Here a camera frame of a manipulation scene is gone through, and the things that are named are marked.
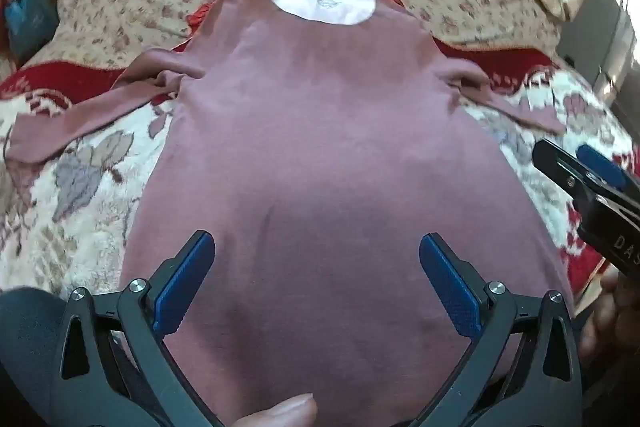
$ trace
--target human hand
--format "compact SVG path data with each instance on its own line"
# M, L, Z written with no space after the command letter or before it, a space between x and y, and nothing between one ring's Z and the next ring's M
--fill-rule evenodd
M289 398L266 411L245 416L232 427L312 427L318 406L311 394Z
M584 325L578 351L590 360L606 346L640 348L640 283L609 266L600 280L602 294Z

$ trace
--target metal pivot bolt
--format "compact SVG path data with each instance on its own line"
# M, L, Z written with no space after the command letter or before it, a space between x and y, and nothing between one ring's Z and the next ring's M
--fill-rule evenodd
M562 295L560 295L560 292L556 290L552 290L549 292L549 298L553 302L562 302Z
M500 281L491 281L489 283L489 290L496 295L502 295L507 291L507 288Z
M133 279L129 283L129 289L133 293L142 292L142 290L145 289L145 286L146 286L146 281L144 279Z
M76 288L71 292L71 298L74 301L79 301L85 295L86 295L86 290L84 288Z

